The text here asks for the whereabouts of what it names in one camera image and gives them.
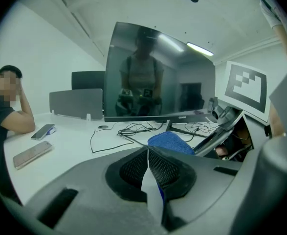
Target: smartphone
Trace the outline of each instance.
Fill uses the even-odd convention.
[[[32,137],[31,139],[34,140],[41,140],[43,139],[47,132],[49,131],[49,129],[51,129],[52,127],[54,127],[54,124],[46,124],[44,127],[42,127],[39,131],[37,131]]]
[[[31,147],[30,149],[25,150],[24,152],[16,155],[13,158],[14,167],[17,170],[23,168],[25,165],[29,164],[30,162],[34,161],[38,157],[52,150],[52,147],[53,146],[49,142],[43,141],[35,145],[34,147]]]

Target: computer monitor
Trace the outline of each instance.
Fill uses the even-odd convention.
[[[71,89],[104,89],[105,71],[78,71],[71,73]]]
[[[215,66],[167,34],[116,23],[104,88],[105,121],[206,122]]]

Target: monitor stand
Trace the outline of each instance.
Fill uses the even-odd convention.
[[[179,132],[179,133],[182,133],[182,134],[193,135],[193,136],[197,136],[197,137],[201,137],[201,138],[206,138],[207,137],[207,136],[204,136],[204,135],[201,135],[201,134],[191,133],[189,131],[184,131],[184,130],[180,130],[178,128],[174,128],[174,127],[172,127],[173,122],[171,120],[167,120],[166,124],[167,124],[166,131],[175,131],[175,132]]]

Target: man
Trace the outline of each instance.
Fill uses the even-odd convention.
[[[0,69],[0,192],[18,203],[20,201],[6,167],[3,143],[8,130],[17,133],[28,133],[35,130],[34,117],[22,89],[21,78],[22,72],[15,66],[6,65]],[[20,96],[22,107],[19,112],[10,107],[10,102],[16,101],[16,95]]]

